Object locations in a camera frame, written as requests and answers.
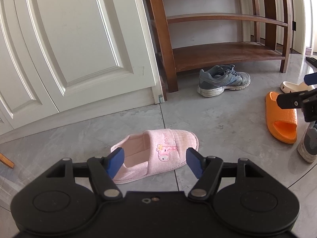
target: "sneaker sole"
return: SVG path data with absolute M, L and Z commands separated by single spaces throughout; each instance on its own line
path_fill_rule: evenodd
M 201 94 L 203 97 L 215 97 L 220 95 L 222 92 L 224 92 L 225 89 L 229 90 L 242 90 L 245 89 L 247 86 L 249 86 L 250 82 L 248 84 L 245 84 L 243 86 L 223 86 L 213 89 L 202 89 L 198 86 L 197 92 Z
M 299 154 L 302 156 L 302 158 L 308 162 L 308 163 L 313 163 L 317 157 L 317 155 L 311 155 L 308 153 L 308 151 L 306 150 L 305 148 L 305 145 L 304 145 L 304 138 L 305 138 L 305 135 L 303 136 L 302 140 L 300 141 L 300 143 L 298 144 L 297 146 L 297 151 L 299 152 Z

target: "black door hinge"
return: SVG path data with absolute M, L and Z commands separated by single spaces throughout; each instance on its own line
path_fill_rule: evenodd
M 296 21 L 293 21 L 293 31 L 296 31 Z

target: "slipper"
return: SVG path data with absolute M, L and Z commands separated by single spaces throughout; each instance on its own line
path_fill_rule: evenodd
M 305 90 L 311 91 L 315 89 L 313 85 L 308 86 L 305 82 L 302 82 L 299 85 L 292 82 L 282 82 L 280 88 L 284 93 L 294 93 Z
M 186 164 L 186 150 L 198 150 L 195 134 L 183 130 L 151 130 L 129 135 L 111 148 L 123 148 L 125 158 L 113 178 L 116 184 L 172 171 Z
M 269 92 L 266 95 L 266 123 L 270 133 L 278 140 L 293 144 L 297 139 L 296 109 L 281 109 L 276 102 L 279 94 Z

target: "cabinet baseboard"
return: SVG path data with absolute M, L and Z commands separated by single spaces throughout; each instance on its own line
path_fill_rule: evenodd
M 152 89 L 145 88 L 69 109 L 0 135 L 0 144 L 72 123 L 154 104 Z

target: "giraffe embroidery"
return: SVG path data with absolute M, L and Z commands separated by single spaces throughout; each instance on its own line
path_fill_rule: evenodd
M 156 149 L 156 151 L 158 152 L 158 158 L 163 162 L 167 161 L 170 158 L 170 150 L 177 150 L 177 147 L 166 145 L 163 146 L 162 144 L 158 144 L 158 147 Z

